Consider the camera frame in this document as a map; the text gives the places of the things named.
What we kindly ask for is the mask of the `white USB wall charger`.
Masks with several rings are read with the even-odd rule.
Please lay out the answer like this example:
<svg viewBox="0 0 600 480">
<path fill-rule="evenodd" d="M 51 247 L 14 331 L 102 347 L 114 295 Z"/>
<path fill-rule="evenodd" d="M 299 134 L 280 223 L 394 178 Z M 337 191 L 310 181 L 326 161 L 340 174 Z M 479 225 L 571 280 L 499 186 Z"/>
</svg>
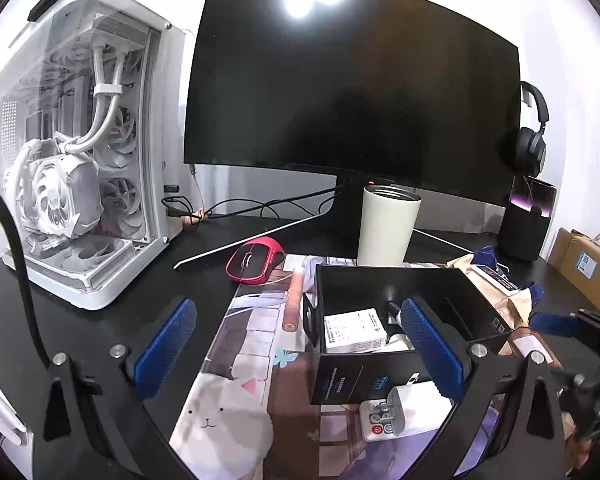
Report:
<svg viewBox="0 0 600 480">
<path fill-rule="evenodd" d="M 439 429 L 453 407 L 433 382 L 394 387 L 386 400 L 393 406 L 396 439 Z"/>
</svg>

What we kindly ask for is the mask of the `white medicine carton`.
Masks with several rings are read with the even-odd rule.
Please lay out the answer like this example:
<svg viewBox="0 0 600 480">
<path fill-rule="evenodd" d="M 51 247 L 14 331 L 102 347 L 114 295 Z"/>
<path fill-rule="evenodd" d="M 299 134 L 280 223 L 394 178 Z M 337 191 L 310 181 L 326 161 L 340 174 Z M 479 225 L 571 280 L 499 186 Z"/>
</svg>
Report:
<svg viewBox="0 0 600 480">
<path fill-rule="evenodd" d="M 325 316 L 324 336 L 328 354 L 374 352 L 384 348 L 388 339 L 373 308 Z"/>
</svg>

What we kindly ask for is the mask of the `white remote colourful buttons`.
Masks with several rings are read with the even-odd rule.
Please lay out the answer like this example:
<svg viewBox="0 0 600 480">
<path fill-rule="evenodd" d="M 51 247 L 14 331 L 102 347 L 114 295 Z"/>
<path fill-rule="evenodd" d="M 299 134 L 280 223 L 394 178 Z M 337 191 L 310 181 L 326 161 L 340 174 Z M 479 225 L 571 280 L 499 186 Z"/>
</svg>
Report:
<svg viewBox="0 0 600 480">
<path fill-rule="evenodd" d="M 360 404 L 361 434 L 365 442 L 378 442 L 396 438 L 393 423 L 393 406 L 386 399 L 370 400 Z"/>
</svg>

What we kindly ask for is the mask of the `white square adapter box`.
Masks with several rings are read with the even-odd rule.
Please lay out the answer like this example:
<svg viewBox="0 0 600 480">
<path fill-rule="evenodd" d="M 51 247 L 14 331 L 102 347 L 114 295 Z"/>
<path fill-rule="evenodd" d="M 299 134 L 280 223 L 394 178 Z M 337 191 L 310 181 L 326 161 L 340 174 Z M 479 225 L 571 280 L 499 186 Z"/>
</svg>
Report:
<svg viewBox="0 0 600 480">
<path fill-rule="evenodd" d="M 404 334 L 395 334 L 390 337 L 386 349 L 389 352 L 411 351 L 414 349 L 411 341 Z"/>
</svg>

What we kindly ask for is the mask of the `cardboard box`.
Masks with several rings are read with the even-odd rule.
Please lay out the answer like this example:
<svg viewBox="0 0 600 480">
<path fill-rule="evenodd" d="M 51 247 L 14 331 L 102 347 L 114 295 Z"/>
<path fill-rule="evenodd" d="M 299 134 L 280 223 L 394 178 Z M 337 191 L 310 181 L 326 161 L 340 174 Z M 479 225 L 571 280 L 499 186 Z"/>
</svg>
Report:
<svg viewBox="0 0 600 480">
<path fill-rule="evenodd" d="M 588 236 L 560 228 L 548 263 L 600 310 L 600 247 Z"/>
</svg>

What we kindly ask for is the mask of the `beige blue snack bag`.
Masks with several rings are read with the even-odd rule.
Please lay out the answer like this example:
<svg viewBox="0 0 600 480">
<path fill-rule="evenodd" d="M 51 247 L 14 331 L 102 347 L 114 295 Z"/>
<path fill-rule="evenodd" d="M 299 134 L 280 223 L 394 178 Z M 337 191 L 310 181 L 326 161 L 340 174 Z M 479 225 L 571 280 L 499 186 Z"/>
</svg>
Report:
<svg viewBox="0 0 600 480">
<path fill-rule="evenodd" d="M 491 245 L 452 259 L 444 266 L 461 270 L 504 320 L 510 334 L 500 350 L 501 356 L 526 356 L 538 350 L 550 366 L 562 366 L 543 338 L 529 327 L 532 308 L 543 292 L 538 284 L 516 285 L 506 273 L 508 267 L 498 262 Z"/>
</svg>

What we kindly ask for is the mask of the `anime printed desk mat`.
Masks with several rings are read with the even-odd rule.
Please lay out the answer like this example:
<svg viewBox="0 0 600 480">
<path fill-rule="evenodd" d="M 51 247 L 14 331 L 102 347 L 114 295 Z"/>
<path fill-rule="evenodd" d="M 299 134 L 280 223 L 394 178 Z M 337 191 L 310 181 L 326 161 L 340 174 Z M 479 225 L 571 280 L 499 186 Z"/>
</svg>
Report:
<svg viewBox="0 0 600 480">
<path fill-rule="evenodd" d="M 240 286 L 170 443 L 201 479 L 396 479 L 436 430 L 367 443 L 360 404 L 430 382 L 415 352 L 328 354 L 324 317 L 422 297 L 491 351 L 509 334 L 465 274 L 442 266 L 358 268 L 289 256 L 261 286 Z"/>
</svg>

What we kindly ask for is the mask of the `black speaker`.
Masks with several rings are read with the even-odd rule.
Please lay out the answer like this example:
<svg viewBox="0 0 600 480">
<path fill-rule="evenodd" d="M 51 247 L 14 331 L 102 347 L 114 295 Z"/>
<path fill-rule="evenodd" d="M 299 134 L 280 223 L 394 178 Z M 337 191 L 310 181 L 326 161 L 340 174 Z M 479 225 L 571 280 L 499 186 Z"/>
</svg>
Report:
<svg viewBox="0 0 600 480">
<path fill-rule="evenodd" d="M 498 250 L 516 260 L 536 260 L 550 227 L 556 195 L 555 185 L 516 177 L 498 231 Z"/>
</svg>

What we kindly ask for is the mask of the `red black computer mouse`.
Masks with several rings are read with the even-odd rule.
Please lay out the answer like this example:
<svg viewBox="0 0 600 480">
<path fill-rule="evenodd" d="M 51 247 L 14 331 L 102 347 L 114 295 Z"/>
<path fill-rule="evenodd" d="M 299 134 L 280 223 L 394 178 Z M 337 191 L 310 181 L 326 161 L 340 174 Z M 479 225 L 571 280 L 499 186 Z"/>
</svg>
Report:
<svg viewBox="0 0 600 480">
<path fill-rule="evenodd" d="M 269 236 L 260 236 L 248 240 L 234 252 L 228 260 L 225 272 L 236 283 L 262 285 L 285 258 L 286 252 L 277 240 Z"/>
</svg>

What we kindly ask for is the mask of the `cream tumbler cup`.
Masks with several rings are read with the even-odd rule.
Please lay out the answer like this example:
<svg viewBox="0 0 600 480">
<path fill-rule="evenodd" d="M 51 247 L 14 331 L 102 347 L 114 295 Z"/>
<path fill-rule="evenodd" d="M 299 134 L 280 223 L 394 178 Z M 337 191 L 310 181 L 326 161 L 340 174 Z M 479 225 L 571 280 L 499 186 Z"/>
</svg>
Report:
<svg viewBox="0 0 600 480">
<path fill-rule="evenodd" d="M 363 192 L 358 266 L 402 266 L 422 199 L 406 188 L 369 184 Z"/>
</svg>

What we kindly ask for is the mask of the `black headphones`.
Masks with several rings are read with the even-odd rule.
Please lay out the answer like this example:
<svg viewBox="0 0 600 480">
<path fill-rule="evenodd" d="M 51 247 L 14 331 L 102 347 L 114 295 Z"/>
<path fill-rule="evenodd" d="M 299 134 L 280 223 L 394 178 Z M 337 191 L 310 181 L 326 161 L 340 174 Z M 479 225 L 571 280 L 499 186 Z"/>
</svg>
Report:
<svg viewBox="0 0 600 480">
<path fill-rule="evenodd" d="M 498 152 L 503 164 L 513 174 L 535 178 L 544 167 L 546 143 L 543 136 L 550 113 L 538 88 L 527 81 L 521 81 L 520 88 L 522 92 L 532 96 L 535 102 L 539 129 L 534 131 L 528 127 L 520 127 L 516 132 L 506 133 Z"/>
</svg>

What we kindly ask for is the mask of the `white PC case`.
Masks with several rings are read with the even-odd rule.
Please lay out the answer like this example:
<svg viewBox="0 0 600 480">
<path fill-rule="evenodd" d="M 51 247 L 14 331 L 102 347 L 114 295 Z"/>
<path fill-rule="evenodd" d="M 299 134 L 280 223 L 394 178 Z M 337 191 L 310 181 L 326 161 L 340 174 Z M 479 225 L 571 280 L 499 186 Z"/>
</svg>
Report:
<svg viewBox="0 0 600 480">
<path fill-rule="evenodd" d="M 0 73 L 0 192 L 30 280 L 111 304 L 193 217 L 193 36 L 135 0 L 40 0 Z"/>
</svg>

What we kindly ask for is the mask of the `black curved monitor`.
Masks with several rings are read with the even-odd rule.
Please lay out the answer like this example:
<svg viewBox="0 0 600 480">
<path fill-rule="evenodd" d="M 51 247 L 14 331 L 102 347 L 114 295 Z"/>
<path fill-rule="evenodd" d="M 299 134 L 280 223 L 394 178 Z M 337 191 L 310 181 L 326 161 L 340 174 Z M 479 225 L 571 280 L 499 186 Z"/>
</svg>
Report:
<svg viewBox="0 0 600 480">
<path fill-rule="evenodd" d="M 519 83 L 513 44 L 427 0 L 206 0 L 184 159 L 499 204 Z"/>
</svg>

